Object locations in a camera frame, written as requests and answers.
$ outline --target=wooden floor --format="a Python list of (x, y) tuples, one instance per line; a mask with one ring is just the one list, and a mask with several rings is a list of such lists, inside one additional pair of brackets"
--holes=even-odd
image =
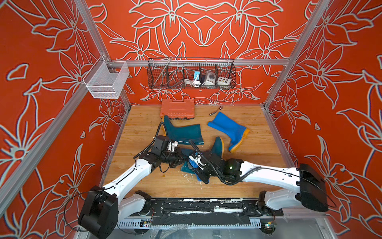
[[(201, 150), (210, 149), (215, 137), (221, 136), (225, 146), (223, 159), (237, 158), (261, 165), (285, 167), (284, 160), (259, 106), (225, 106), (221, 110), (238, 124), (251, 130), (235, 153), (228, 152), (230, 138), (226, 134), (207, 126), (207, 123), (215, 118), (215, 115), (208, 116), (208, 114), (216, 109), (217, 106), (195, 106), (193, 120), (171, 120), (171, 122), (174, 126), (200, 124), (204, 139), (204, 145), (199, 145)], [(105, 183), (111, 182), (132, 166), (134, 164), (133, 156), (152, 141), (157, 126), (161, 122), (159, 113), (160, 106), (132, 107)], [(260, 191), (279, 189), (255, 182), (242, 182), (234, 186), (227, 186), (216, 177), (210, 178), (209, 184), (204, 184), (198, 182), (195, 175), (181, 172), (180, 167), (169, 169), (166, 173), (155, 169), (128, 195), (142, 190), (152, 197), (258, 197)], [(162, 168), (166, 169), (167, 164), (162, 164)]]

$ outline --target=dark teal rain boot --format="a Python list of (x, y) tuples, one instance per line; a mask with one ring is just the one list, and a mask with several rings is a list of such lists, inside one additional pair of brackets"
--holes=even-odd
[(175, 127), (166, 115), (163, 116), (163, 122), (167, 129), (167, 137), (177, 141), (178, 144), (190, 145), (189, 140), (193, 140), (196, 145), (204, 144), (202, 133), (200, 131), (200, 124)]
[[(191, 153), (193, 152), (193, 150), (190, 150), (190, 149), (187, 149), (187, 148), (182, 148), (182, 154), (186, 155), (186, 156), (189, 156)], [(223, 139), (221, 137), (216, 137), (215, 138), (215, 143), (214, 145), (212, 146), (212, 149), (211, 149), (211, 152), (215, 153), (217, 156), (219, 157), (223, 157), (223, 153), (224, 153), (224, 142), (223, 142)], [(198, 165), (194, 162), (194, 161), (189, 161), (189, 163), (191, 164), (191, 167), (197, 167)], [(182, 168), (180, 169), (180, 171), (182, 172), (188, 172), (190, 174), (195, 174), (188, 166), (188, 161), (185, 162), (182, 166)]]
[(208, 126), (227, 134), (231, 138), (230, 147), (228, 148), (230, 152), (234, 152), (249, 133), (249, 129), (239, 125), (221, 112), (217, 114), (213, 121), (208, 122)]

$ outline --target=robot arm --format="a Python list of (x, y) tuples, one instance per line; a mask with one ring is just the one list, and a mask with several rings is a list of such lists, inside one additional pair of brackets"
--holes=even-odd
[(126, 194), (161, 163), (168, 163), (169, 167), (175, 168), (188, 160), (197, 164), (192, 170), (206, 184), (211, 176), (217, 176), (227, 185), (261, 182), (287, 189), (261, 192), (258, 200), (259, 211), (265, 208), (278, 210), (298, 205), (315, 211), (328, 210), (325, 182), (306, 164), (300, 164), (300, 168), (278, 168), (240, 159), (225, 161), (211, 152), (200, 152), (197, 146), (190, 156), (186, 156), (176, 147), (177, 142), (162, 135), (155, 137), (153, 143), (153, 146), (150, 145), (146, 151), (137, 155), (139, 159), (136, 163), (121, 176), (103, 188), (94, 186), (89, 191), (78, 218), (79, 225), (98, 238), (104, 239), (110, 235), (120, 219), (133, 213), (149, 213), (151, 197), (148, 194), (137, 191), (124, 199)]

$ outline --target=black wire basket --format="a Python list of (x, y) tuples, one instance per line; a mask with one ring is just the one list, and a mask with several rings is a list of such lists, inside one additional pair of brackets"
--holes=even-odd
[[(232, 89), (236, 86), (236, 68), (234, 59), (206, 58), (150, 58), (147, 79), (151, 89)], [(200, 72), (202, 85), (188, 84), (194, 80), (195, 71)], [(215, 79), (214, 83), (206, 81)]]

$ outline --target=orange wall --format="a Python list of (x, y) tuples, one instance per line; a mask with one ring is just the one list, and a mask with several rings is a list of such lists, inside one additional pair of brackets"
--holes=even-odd
[[(0, 185), (99, 58), (73, 1), (0, 3)], [(1, 238), (65, 238), (63, 206), (98, 185), (126, 108), (88, 93), (0, 219)], [(83, 198), (68, 204), (75, 226)]]
[(270, 108), (295, 163), (325, 178), (339, 238), (382, 237), (381, 13), (332, 1)]
[[(121, 99), (99, 100), (87, 93), (0, 219), (0, 237), (72, 238), (64, 206), (100, 183), (125, 112)], [(85, 197), (68, 202), (72, 227)]]
[[(87, 0), (114, 60), (150, 57), (283, 59), (292, 52), (317, 1)], [(281, 66), (239, 67), (230, 90), (151, 90), (144, 67), (130, 69), (125, 91), (136, 104), (193, 98), (199, 104), (261, 104)]]
[(65, 1), (3, 1), (0, 18), (1, 186), (71, 98), (99, 53), (75, 5)]

